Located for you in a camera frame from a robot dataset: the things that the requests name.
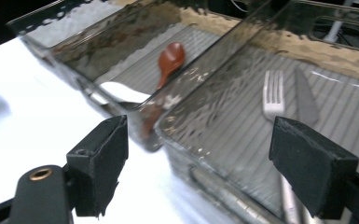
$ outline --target silver fork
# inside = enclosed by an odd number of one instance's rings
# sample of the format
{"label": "silver fork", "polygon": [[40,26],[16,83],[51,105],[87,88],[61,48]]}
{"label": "silver fork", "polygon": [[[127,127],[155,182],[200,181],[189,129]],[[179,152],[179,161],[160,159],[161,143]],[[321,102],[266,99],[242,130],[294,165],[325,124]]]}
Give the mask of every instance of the silver fork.
{"label": "silver fork", "polygon": [[[276,116],[284,115],[284,110],[283,71],[269,70],[266,72],[263,87],[264,116],[273,122]],[[281,175],[281,189],[286,222],[300,224],[301,219],[297,208],[296,195],[283,175]]]}
{"label": "silver fork", "polygon": [[263,112],[267,119],[274,121],[284,115],[283,71],[266,72],[263,87]]}

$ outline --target brass insert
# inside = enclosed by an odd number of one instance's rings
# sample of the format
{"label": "brass insert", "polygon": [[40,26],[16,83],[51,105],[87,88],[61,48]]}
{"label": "brass insert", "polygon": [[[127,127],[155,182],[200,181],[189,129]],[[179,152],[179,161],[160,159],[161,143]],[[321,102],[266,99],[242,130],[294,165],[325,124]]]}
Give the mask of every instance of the brass insert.
{"label": "brass insert", "polygon": [[53,174],[53,171],[50,168],[43,168],[33,172],[30,175],[30,179],[33,181],[43,180],[48,178],[51,174]]}

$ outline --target striped surface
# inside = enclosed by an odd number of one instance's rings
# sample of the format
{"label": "striped surface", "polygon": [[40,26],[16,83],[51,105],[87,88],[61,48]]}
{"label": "striped surface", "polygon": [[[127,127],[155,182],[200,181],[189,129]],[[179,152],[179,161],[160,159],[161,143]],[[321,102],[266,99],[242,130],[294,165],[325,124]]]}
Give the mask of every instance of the striped surface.
{"label": "striped surface", "polygon": [[358,157],[359,80],[278,55],[236,77],[229,71],[245,63],[245,58],[237,59],[226,66],[226,72],[216,74],[220,77],[212,77],[167,114],[160,128],[281,217],[279,174],[268,159],[272,123],[262,111],[264,74],[283,70],[285,116],[296,119],[294,69],[300,66],[319,109],[320,119],[313,128]]}
{"label": "striped surface", "polygon": [[220,37],[198,29],[197,25],[184,27],[182,24],[176,24],[175,26],[174,29],[177,30],[177,33],[173,33],[173,29],[171,29],[169,34],[162,34],[163,37],[159,37],[162,41],[157,46],[156,43],[153,43],[144,47],[143,51],[147,52],[144,57],[138,59],[135,63],[122,62],[123,64],[130,64],[130,66],[124,69],[113,68],[121,69],[121,71],[118,75],[114,75],[117,74],[117,71],[112,73],[112,76],[109,76],[109,74],[103,75],[104,81],[120,82],[136,91],[153,94],[160,78],[159,55],[168,44],[172,42],[182,43],[186,53],[185,66],[202,54]]}

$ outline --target glass baking dish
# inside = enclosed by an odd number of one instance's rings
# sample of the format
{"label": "glass baking dish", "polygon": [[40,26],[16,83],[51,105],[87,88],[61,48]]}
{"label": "glass baking dish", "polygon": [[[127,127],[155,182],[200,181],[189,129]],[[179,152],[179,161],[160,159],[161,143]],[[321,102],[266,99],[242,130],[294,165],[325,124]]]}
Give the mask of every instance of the glass baking dish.
{"label": "glass baking dish", "polygon": [[[248,26],[240,23],[232,34]],[[237,51],[210,51],[198,61],[216,57],[218,68],[159,118],[156,132],[174,172],[222,211],[243,222],[283,222],[280,174],[268,158],[273,124],[263,112],[265,75],[283,72],[290,119],[299,118],[304,88],[295,80],[304,76],[306,100],[316,103],[311,127],[359,157],[359,9],[292,1]],[[326,223],[349,218],[346,211]]]}
{"label": "glass baking dish", "polygon": [[[204,4],[205,1],[194,5],[183,1],[152,1],[63,51],[57,55],[58,62],[71,74],[69,77],[76,79],[92,104],[109,115],[128,115],[130,136],[146,150],[156,151],[161,146],[153,130],[157,118],[200,85],[214,69],[214,61],[202,62],[210,65],[207,70],[192,62],[205,51],[236,50],[239,44],[231,38],[251,36],[244,34],[246,31],[237,31],[222,43],[220,38],[230,33],[240,20],[211,13]],[[157,90],[159,55],[173,42],[184,47],[185,62]],[[185,68],[188,72],[180,73]],[[125,85],[145,98],[118,99],[112,90],[103,88],[105,83]]]}
{"label": "glass baking dish", "polygon": [[58,0],[8,22],[7,26],[41,64],[76,88],[54,56],[139,8],[142,3],[135,0]]}

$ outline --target fork handle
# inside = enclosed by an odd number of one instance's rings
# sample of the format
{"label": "fork handle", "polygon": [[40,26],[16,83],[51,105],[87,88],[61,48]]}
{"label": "fork handle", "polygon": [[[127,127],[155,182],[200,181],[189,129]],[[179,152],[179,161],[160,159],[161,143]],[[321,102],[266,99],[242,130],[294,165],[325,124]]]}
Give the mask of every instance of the fork handle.
{"label": "fork handle", "polygon": [[283,210],[285,221],[288,224],[301,224],[301,217],[299,215],[296,195],[292,191],[292,186],[281,175],[281,186],[283,195]]}

